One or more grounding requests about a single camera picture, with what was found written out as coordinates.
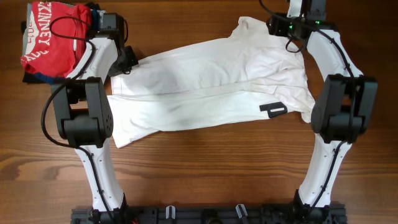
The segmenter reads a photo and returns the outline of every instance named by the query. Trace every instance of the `black cable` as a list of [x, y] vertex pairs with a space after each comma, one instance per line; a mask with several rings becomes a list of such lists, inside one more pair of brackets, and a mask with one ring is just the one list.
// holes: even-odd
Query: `black cable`
[[[54, 25], [55, 22], [57, 22], [57, 21], [59, 21], [59, 20], [61, 20], [61, 19], [73, 19], [73, 20], [76, 20], [76, 21], [79, 21], [79, 22], [85, 24], [85, 25], [88, 26], [89, 28], [91, 27], [90, 24], [87, 23], [87, 22], [85, 22], [85, 21], [83, 21], [83, 20], [81, 20], [81, 19], [79, 19], [79, 18], [73, 17], [73, 16], [62, 16], [62, 17], [58, 17], [58, 18], [54, 19], [54, 20], [50, 23], [50, 32], [51, 32], [52, 35], [55, 35], [55, 36], [57, 36], [57, 37], [66, 38], [66, 39], [71, 39], [71, 40], [81, 40], [81, 41], [84, 41], [84, 42], [86, 42], [86, 43], [89, 43], [89, 44], [91, 45], [91, 53], [90, 53], [90, 56], [88, 57], [88, 60], [87, 60], [86, 63], [83, 65], [83, 67], [81, 68], [81, 70], [77, 73], [77, 75], [75, 75], [73, 78], [71, 78], [71, 79], [69, 79], [69, 80], [66, 80], [66, 82], [64, 82], [62, 85], [60, 85], [60, 86], [50, 95], [49, 99], [47, 100], [47, 102], [45, 103], [45, 106], [44, 106], [44, 108], [43, 108], [42, 119], [41, 119], [41, 125], [42, 125], [42, 131], [43, 131], [45, 137], [46, 137], [48, 140], [50, 140], [51, 142], [53, 142], [54, 144], [56, 144], [56, 145], [58, 145], [58, 146], [70, 147], [70, 148], [74, 149], [74, 147], [72, 147], [71, 145], [58, 142], [57, 140], [55, 140], [54, 138], [52, 138], [52, 137], [49, 135], [49, 133], [47, 132], [47, 129], [46, 129], [46, 127], [45, 127], [45, 116], [46, 116], [47, 110], [48, 110], [48, 108], [49, 108], [49, 106], [50, 106], [52, 100], [55, 98], [55, 96], [56, 96], [64, 87], [66, 87], [66, 86], [67, 86], [68, 84], [70, 84], [72, 81], [76, 80], [78, 77], [80, 77], [82, 74], [85, 73], [85, 70], [87, 69], [87, 67], [89, 66], [90, 62], [92, 61], [92, 59], [93, 59], [93, 57], [94, 57], [94, 55], [95, 55], [96, 48], [95, 48], [95, 45], [94, 45], [92, 42], [90, 42], [88, 39], [79, 38], [79, 37], [70, 37], [70, 36], [60, 35], [60, 34], [55, 33], [55, 32], [52, 30], [52, 26]], [[112, 216], [112, 213], [111, 213], [111, 211], [109, 210], [109, 207], [108, 207], [108, 205], [106, 204], [106, 200], [105, 200], [104, 195], [103, 195], [103, 190], [102, 190], [102, 188], [101, 188], [101, 184], [100, 184], [100, 181], [99, 181], [99, 178], [98, 178], [98, 174], [97, 174], [96, 167], [95, 167], [95, 164], [94, 164], [93, 156], [91, 155], [91, 153], [89, 153], [86, 149], [83, 149], [82, 147], [78, 147], [77, 149], [83, 151], [83, 152], [87, 155], [87, 157], [88, 157], [88, 159], [89, 159], [89, 161], [90, 161], [90, 164], [91, 164], [91, 168], [93, 169], [93, 175], [94, 175], [94, 179], [95, 179], [95, 182], [96, 182], [96, 186], [97, 186], [97, 188], [98, 188], [98, 193], [99, 193], [99, 195], [101, 196], [101, 200], [102, 200], [102, 202], [104, 203], [104, 206], [105, 206], [106, 212], [107, 212], [108, 215], [109, 215], [109, 218], [111, 219], [112, 222], [114, 222], [114, 218], [113, 218], [113, 216]]]
[[299, 53], [304, 46], [301, 46], [298, 50], [294, 51], [294, 50], [289, 50], [287, 47], [289, 46], [289, 44], [292, 42], [293, 37], [289, 38], [289, 41], [286, 43], [285, 49], [290, 52], [290, 53]]
[[124, 38], [124, 43], [126, 43], [129, 38], [129, 26], [127, 25], [127, 20], [125, 20], [125, 19], [123, 19], [123, 20], [126, 25], [126, 38]]
[[270, 9], [268, 9], [267, 6], [265, 6], [264, 3], [262, 3], [262, 0], [259, 0], [259, 2], [260, 2], [261, 7], [262, 7], [265, 11], [267, 11], [269, 14], [271, 14], [273, 17], [276, 17], [276, 18], [278, 18], [278, 19], [280, 19], [280, 20], [283, 20], [283, 21], [285, 21], [285, 22], [291, 22], [291, 23], [294, 23], [294, 24], [296, 24], [296, 25], [300, 25], [300, 26], [305, 27], [305, 28], [307, 28], [307, 29], [310, 29], [310, 30], [313, 30], [313, 31], [315, 31], [315, 32], [318, 32], [318, 33], [320, 33], [321, 35], [323, 35], [324, 37], [326, 37], [328, 40], [330, 40], [330, 42], [331, 42], [331, 43], [337, 48], [337, 50], [339, 51], [339, 53], [340, 53], [340, 55], [341, 55], [341, 58], [343, 59], [344, 65], [345, 65], [345, 67], [346, 67], [346, 69], [347, 69], [347, 71], [348, 71], [350, 77], [351, 77], [351, 78], [354, 78], [354, 74], [353, 74], [353, 72], [351, 71], [351, 68], [349, 67], [349, 63], [348, 63], [348, 61], [347, 61], [347, 58], [345, 57], [345, 55], [344, 55], [344, 53], [343, 53], [343, 50], [342, 50], [341, 47], [336, 43], [336, 41], [335, 41], [334, 38], [331, 38], [328, 34], [324, 33], [322, 30], [320, 30], [320, 29], [318, 29], [318, 28], [315, 28], [315, 27], [312, 27], [312, 26], [310, 26], [310, 25], [304, 24], [304, 23], [302, 23], [302, 22], [300, 22], [300, 21], [297, 21], [297, 20], [295, 20], [295, 19], [290, 19], [290, 18], [286, 18], [286, 17], [280, 16], [280, 15], [278, 15], [278, 14], [272, 12]]
[[335, 155], [333, 156], [333, 160], [331, 161], [331, 165], [330, 165], [330, 169], [329, 169], [328, 176], [326, 177], [325, 183], [322, 185], [321, 192], [319, 193], [317, 199], [315, 200], [315, 202], [312, 204], [312, 206], [311, 206], [310, 209], [308, 210], [307, 217], [311, 214], [311, 212], [313, 211], [313, 209], [315, 208], [315, 206], [317, 205], [317, 203], [318, 203], [319, 200], [321, 199], [322, 194], [324, 193], [324, 191], [325, 191], [326, 188], [328, 187], [329, 179], [330, 179], [331, 173], [333, 172], [333, 168], [334, 168], [334, 166], [335, 166], [335, 162], [336, 162], [336, 159], [337, 159], [337, 155], [338, 155], [338, 153], [339, 153], [339, 151], [340, 151], [340, 147], [341, 147], [344, 143], [345, 143], [345, 142], [342, 141], [342, 142], [340, 142], [340, 143], [337, 145], [337, 147], [336, 147], [336, 149], [335, 149]]

